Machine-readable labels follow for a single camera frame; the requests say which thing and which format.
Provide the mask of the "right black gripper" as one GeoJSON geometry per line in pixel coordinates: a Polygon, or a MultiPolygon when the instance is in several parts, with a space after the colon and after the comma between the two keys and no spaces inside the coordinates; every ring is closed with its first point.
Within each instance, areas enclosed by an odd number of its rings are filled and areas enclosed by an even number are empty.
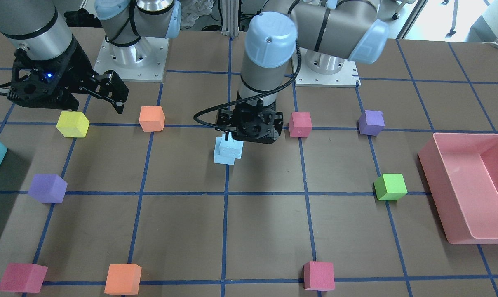
{"type": "Polygon", "coordinates": [[[77,111],[74,93],[107,101],[122,114],[129,89],[115,70],[97,74],[76,39],[61,55],[33,60],[24,49],[14,52],[12,80],[7,99],[28,108],[77,111]]]}

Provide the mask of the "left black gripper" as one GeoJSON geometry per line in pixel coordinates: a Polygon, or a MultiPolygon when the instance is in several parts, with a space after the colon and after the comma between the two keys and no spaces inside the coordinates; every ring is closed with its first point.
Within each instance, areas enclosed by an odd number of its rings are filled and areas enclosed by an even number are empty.
{"type": "Polygon", "coordinates": [[[217,113],[216,124],[225,131],[224,142],[232,139],[244,142],[272,144],[282,133],[284,117],[282,112],[276,111],[276,103],[264,106],[257,103],[253,106],[248,103],[237,104],[234,110],[220,109],[217,113]]]}

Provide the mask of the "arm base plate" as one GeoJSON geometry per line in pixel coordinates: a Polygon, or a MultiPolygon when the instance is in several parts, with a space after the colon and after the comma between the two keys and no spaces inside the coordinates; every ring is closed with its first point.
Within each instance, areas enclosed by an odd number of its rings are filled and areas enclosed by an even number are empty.
{"type": "Polygon", "coordinates": [[[296,84],[304,87],[360,87],[355,62],[301,48],[301,68],[296,84]]]}
{"type": "Polygon", "coordinates": [[[170,39],[143,37],[130,47],[103,42],[93,69],[115,70],[124,82],[163,83],[170,39]]]}

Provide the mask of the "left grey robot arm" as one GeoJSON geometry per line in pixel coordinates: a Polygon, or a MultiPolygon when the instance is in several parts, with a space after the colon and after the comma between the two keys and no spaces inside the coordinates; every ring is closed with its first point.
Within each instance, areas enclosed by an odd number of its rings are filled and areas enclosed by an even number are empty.
{"type": "Polygon", "coordinates": [[[302,48],[372,64],[389,35],[388,24],[378,18],[379,5],[379,0],[338,0],[329,6],[270,0],[249,24],[236,100],[211,108],[217,111],[213,128],[238,141],[274,143],[284,124],[277,94],[293,82],[284,82],[289,60],[297,58],[294,77],[302,48]]]}

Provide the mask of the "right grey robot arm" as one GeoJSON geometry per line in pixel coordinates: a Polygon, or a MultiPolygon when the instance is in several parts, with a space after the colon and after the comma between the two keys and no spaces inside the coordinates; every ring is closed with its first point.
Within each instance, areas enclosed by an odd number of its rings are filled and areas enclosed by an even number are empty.
{"type": "Polygon", "coordinates": [[[122,113],[128,87],[115,69],[93,69],[70,25],[98,24],[117,66],[143,66],[151,55],[147,38],[178,36],[181,2],[97,0],[95,9],[96,15],[84,8],[60,13],[51,0],[0,0],[0,32],[16,48],[0,96],[27,108],[77,111],[74,94],[88,94],[122,113]]]}

